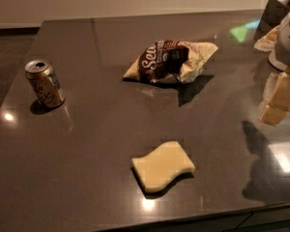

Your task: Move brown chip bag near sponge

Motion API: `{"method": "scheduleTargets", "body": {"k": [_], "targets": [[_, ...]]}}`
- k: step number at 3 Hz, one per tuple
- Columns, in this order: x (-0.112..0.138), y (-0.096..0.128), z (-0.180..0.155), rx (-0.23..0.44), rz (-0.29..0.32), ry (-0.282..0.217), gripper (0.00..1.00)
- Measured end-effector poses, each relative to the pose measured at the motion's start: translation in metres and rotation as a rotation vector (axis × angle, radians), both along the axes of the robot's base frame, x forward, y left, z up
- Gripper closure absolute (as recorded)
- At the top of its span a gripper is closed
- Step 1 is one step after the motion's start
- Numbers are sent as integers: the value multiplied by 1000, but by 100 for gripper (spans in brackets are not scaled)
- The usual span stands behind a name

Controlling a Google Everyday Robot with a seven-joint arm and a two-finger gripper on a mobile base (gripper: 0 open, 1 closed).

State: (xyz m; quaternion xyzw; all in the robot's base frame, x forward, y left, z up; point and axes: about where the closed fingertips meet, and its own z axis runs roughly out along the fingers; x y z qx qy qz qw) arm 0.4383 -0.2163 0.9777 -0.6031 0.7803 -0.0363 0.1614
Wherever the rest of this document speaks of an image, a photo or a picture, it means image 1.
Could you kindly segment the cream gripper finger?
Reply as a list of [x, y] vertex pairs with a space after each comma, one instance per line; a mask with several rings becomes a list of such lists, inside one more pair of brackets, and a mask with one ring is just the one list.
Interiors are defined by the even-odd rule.
[[269, 105], [290, 111], [290, 73], [282, 72], [278, 76]]
[[258, 120], [267, 125], [278, 125], [288, 114], [287, 111], [272, 107], [265, 102], [262, 102], [259, 106]]

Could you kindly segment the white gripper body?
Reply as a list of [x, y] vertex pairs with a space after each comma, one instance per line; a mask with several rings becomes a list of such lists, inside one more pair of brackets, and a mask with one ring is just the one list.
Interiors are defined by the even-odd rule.
[[275, 60], [278, 68], [290, 67], [290, 13], [281, 21], [277, 31]]

